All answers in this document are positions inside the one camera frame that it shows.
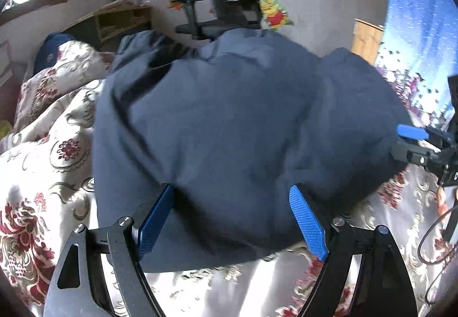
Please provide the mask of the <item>person's right hand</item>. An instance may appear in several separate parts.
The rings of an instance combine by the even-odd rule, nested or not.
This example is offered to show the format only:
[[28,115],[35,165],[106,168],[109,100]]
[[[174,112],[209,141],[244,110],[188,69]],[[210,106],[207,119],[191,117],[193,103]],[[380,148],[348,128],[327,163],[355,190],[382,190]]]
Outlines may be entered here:
[[436,191],[436,201],[438,205],[438,215],[442,216],[444,213],[446,213],[449,210],[448,205],[446,204],[446,192],[443,187],[438,186],[437,191]]

